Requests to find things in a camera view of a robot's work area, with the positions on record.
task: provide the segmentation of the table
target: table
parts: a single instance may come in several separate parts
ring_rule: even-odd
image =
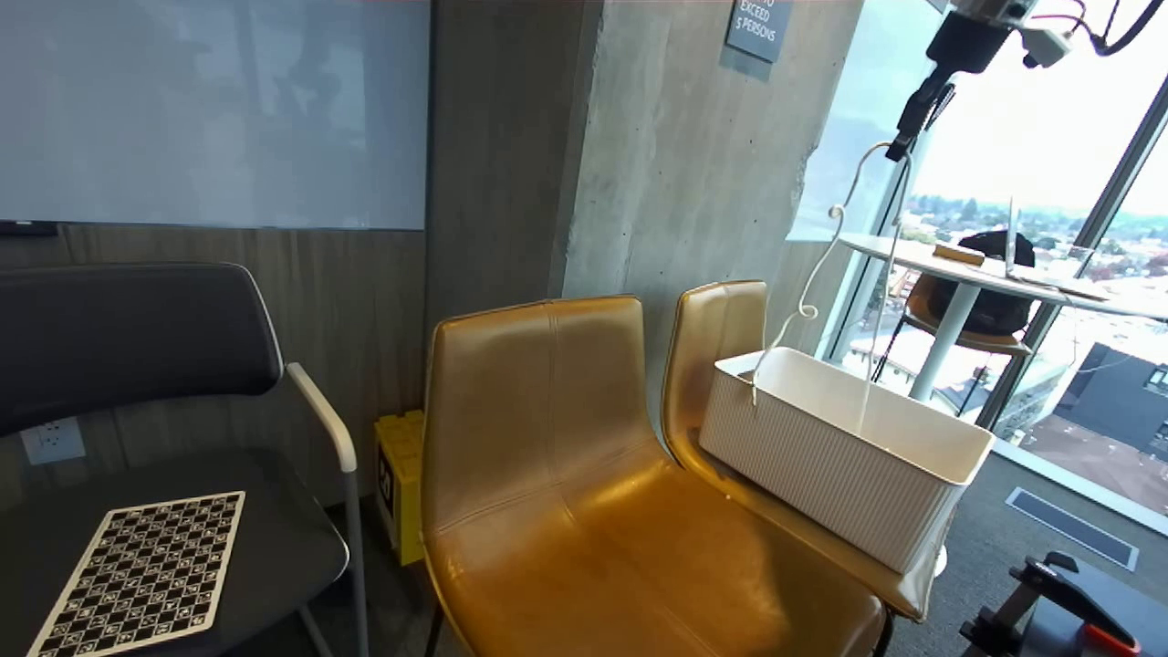
[[[902,268],[912,268],[912,270],[924,270],[932,276],[947,276],[954,282],[954,301],[949,301],[949,312],[935,332],[935,342],[924,358],[924,370],[917,372],[912,379],[912,391],[910,397],[929,397],[932,387],[935,387],[935,375],[942,370],[942,363],[949,358],[964,323],[972,317],[981,289],[990,293],[1004,293],[1004,297],[1021,297],[1021,301],[1036,301],[1045,304],[1049,312],[1056,308],[1084,308],[1084,312],[1095,312],[1095,314],[1125,314],[1125,317],[1154,317],[1154,323],[1168,323],[1165,312],[1154,312],[1154,308],[1134,308],[1134,304],[1112,304],[1112,301],[1098,301],[1098,297],[1084,297],[1084,293],[1073,293],[1070,286],[1056,286],[1056,282],[1045,282],[1035,268],[1014,268],[1014,275],[1004,270],[1002,258],[987,258],[981,268],[972,268],[972,262],[958,262],[958,258],[938,258],[932,246],[920,246],[920,241],[897,241],[890,246],[890,239],[875,239],[875,235],[842,235],[840,246],[862,251],[862,257],[875,257],[875,258],[890,258],[890,262],[902,262]]]

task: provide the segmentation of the sign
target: sign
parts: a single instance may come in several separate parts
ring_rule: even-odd
[[[726,48],[775,62],[790,15],[794,0],[735,0]]]

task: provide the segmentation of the chair armrest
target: chair armrest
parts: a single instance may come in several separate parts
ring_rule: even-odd
[[[298,363],[289,363],[289,379],[297,383],[303,402],[314,410],[314,415],[330,431],[330,441],[333,441],[339,470],[354,476],[359,470],[359,450],[354,450],[350,426],[335,415],[335,410],[330,407],[330,397],[320,394],[314,375],[308,375],[308,370]]]

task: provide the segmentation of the floor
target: floor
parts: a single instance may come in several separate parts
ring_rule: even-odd
[[[1095,553],[1067,539],[1063,534],[1020,515],[1004,499],[1027,484],[1030,494],[1056,499],[1059,509],[1081,515],[1084,521],[1117,534],[1122,539],[1140,548],[1140,565],[1129,572]],[[373,605],[373,652],[380,657],[423,657],[426,633],[431,633],[431,588],[419,565],[399,568],[391,548],[375,525],[380,518],[368,515],[368,605]],[[1002,605],[1014,582],[1009,568],[1021,565],[1027,557],[1042,557],[1049,553],[1067,553],[1081,561],[1108,568],[1111,577],[1168,601],[1168,539],[1129,518],[1014,466],[1013,460],[990,455],[980,482],[964,494],[958,509],[958,521],[949,534],[949,568],[935,588],[935,601],[929,619],[910,623],[897,619],[890,657],[935,657],[935,652],[962,652],[969,643],[962,638],[962,623],[972,619],[981,605]],[[348,595],[330,593],[319,599],[319,619],[325,635],[335,643],[335,652],[354,652],[350,643],[350,609]],[[312,657],[312,643],[298,623],[280,623],[238,657]],[[451,633],[437,635],[437,657],[465,652]]]

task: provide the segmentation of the checkerboard pattern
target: checkerboard pattern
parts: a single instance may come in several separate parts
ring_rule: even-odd
[[[124,652],[216,623],[246,494],[114,509],[28,652]]]

